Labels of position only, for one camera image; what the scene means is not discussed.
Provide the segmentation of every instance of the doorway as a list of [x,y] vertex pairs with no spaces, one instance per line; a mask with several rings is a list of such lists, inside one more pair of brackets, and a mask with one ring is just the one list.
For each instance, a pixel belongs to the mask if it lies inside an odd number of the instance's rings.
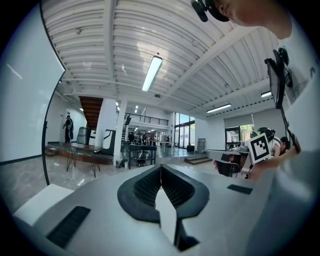
[[183,126],[179,128],[180,137],[179,137],[179,145],[180,149],[186,149],[189,146],[189,134],[190,134],[190,126]]

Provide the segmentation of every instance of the black equipment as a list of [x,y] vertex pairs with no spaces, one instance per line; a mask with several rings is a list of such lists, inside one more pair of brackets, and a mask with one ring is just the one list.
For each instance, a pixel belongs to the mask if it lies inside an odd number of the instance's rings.
[[200,20],[203,22],[208,21],[208,17],[205,12],[209,11],[209,13],[218,21],[228,22],[229,19],[222,15],[219,10],[216,8],[213,0],[205,0],[205,4],[202,0],[191,0],[191,5],[195,10],[196,14],[198,14]]
[[296,147],[295,135],[289,130],[289,124],[287,122],[285,111],[282,107],[282,102],[284,100],[286,86],[292,88],[293,81],[291,72],[288,68],[289,57],[286,49],[279,48],[278,51],[273,50],[275,61],[271,58],[264,60],[264,63],[268,68],[268,75],[270,78],[270,90],[274,99],[275,108],[281,110],[284,126],[289,133],[292,143],[297,150],[299,147]]
[[250,134],[250,138],[254,138],[254,137],[256,137],[256,136],[258,136],[260,134],[265,134],[266,138],[268,139],[268,142],[270,142],[270,141],[272,141],[274,139],[276,131],[275,130],[271,130],[271,129],[267,128],[267,127],[261,127],[261,128],[259,128],[257,130],[257,132],[253,131]]
[[126,118],[124,125],[125,125],[125,126],[128,126],[129,123],[130,123],[130,121],[131,121],[131,117],[130,117],[130,115],[129,115],[129,116]]

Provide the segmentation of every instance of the black rubber strip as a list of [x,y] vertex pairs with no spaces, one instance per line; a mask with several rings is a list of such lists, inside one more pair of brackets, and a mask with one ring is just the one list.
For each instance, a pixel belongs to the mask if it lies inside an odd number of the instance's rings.
[[239,193],[246,194],[246,195],[250,195],[253,190],[252,188],[249,188],[249,187],[238,186],[238,185],[234,185],[234,184],[228,186],[227,188],[230,190],[233,190],[233,191],[237,191]]
[[54,230],[47,236],[55,245],[65,248],[70,242],[71,238],[77,232],[82,222],[89,214],[90,209],[76,206],[71,212],[54,228]]

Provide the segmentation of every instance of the ceiling beam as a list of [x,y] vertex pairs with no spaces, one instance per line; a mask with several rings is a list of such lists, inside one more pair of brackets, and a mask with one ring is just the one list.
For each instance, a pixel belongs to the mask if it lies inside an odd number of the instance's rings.
[[[110,84],[118,84],[118,85],[122,85],[122,86],[127,86],[127,87],[131,87],[131,88],[135,88],[138,90],[141,90],[140,87],[136,86],[136,85],[132,85],[132,84],[128,84],[125,82],[117,82],[117,81],[110,81],[110,80],[105,80],[105,79],[88,79],[88,78],[73,78],[73,79],[62,79],[62,81],[72,81],[72,80],[76,80],[76,81],[92,81],[92,82],[101,82],[101,83],[110,83]],[[149,92],[154,93],[154,94],[160,94],[162,96],[165,96],[166,94],[163,92],[158,92],[155,90],[149,90]],[[168,98],[189,104],[191,106],[194,106],[195,108],[199,108],[200,110],[203,110],[201,107],[198,107],[196,104],[193,104],[192,102],[177,98],[177,97],[173,97],[173,96],[169,96]]]
[[[234,43],[256,30],[258,27],[244,27],[238,26],[231,32],[226,34],[223,38],[217,41],[209,50],[207,50],[192,66],[173,84],[173,86],[166,93],[171,96],[180,86],[182,86],[188,79],[202,69],[206,64],[212,61],[217,55],[224,52]],[[163,97],[158,105],[161,105],[167,97]]]
[[274,108],[275,108],[274,100],[269,99],[269,100],[263,101],[261,103],[253,104],[253,105],[246,106],[246,107],[241,107],[236,110],[232,110],[232,111],[228,111],[225,113],[210,116],[210,117],[208,117],[208,120],[220,119],[220,118],[223,118],[223,119],[235,118],[235,117],[240,117],[240,116],[253,114],[253,113],[261,112],[264,110],[270,110],[270,109],[274,109]]
[[[100,98],[105,98],[105,99],[113,99],[113,100],[119,100],[119,101],[127,100],[127,101],[130,101],[131,103],[135,103],[135,104],[142,104],[142,105],[153,106],[153,107],[155,106],[155,100],[148,99],[148,98],[144,97],[143,94],[141,94],[141,96],[137,96],[137,95],[132,95],[132,94],[119,93],[118,97],[115,97],[111,93],[108,93],[107,91],[101,91],[98,89],[83,89],[82,92],[65,93],[63,95],[77,95],[77,96],[86,96],[86,97],[98,97],[99,96]],[[170,104],[163,104],[163,105],[156,106],[156,107],[163,109],[163,110],[171,111],[171,112],[178,112],[178,113],[181,113],[184,115],[189,115],[188,110],[182,109],[177,106],[170,105]],[[199,118],[201,120],[207,119],[206,115],[202,115],[199,113],[196,113],[192,116],[195,118]]]
[[[115,61],[114,61],[114,18],[117,0],[104,0],[103,13],[103,34],[104,34],[104,54],[106,66],[110,80],[116,81]],[[112,85],[113,95],[118,95],[117,84]]]
[[[208,108],[212,108],[214,105],[219,104],[219,103],[223,103],[223,102],[227,102],[230,101],[231,99],[235,98],[235,97],[239,97],[242,95],[245,95],[249,92],[254,92],[254,91],[258,91],[263,89],[264,87],[268,86],[270,84],[270,80],[269,77],[263,78],[259,81],[256,81],[254,83],[250,83],[247,86],[239,89],[239,90],[235,90],[233,92],[230,92],[227,95],[224,95],[220,98],[216,98],[206,104],[203,104],[202,106],[200,106],[202,108],[203,111],[207,111]],[[199,108],[193,108],[190,110],[191,113],[195,113],[199,111]]]

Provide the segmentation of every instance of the ceiling lamp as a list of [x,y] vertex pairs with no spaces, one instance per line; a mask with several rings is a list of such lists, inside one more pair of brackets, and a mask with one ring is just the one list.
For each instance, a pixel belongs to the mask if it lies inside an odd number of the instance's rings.
[[224,106],[216,107],[214,109],[208,110],[207,113],[212,113],[212,112],[215,112],[215,111],[218,111],[218,110],[223,110],[223,109],[226,109],[226,108],[229,108],[229,107],[231,107],[231,104],[227,104],[227,105],[224,105]]
[[271,96],[271,91],[267,91],[261,94],[261,98],[268,97],[268,96]]
[[162,63],[162,58],[158,56],[153,56],[151,64],[148,69],[148,73],[146,73],[142,91],[147,92],[149,90],[150,85],[152,81],[155,79],[155,76],[160,68],[161,63]]

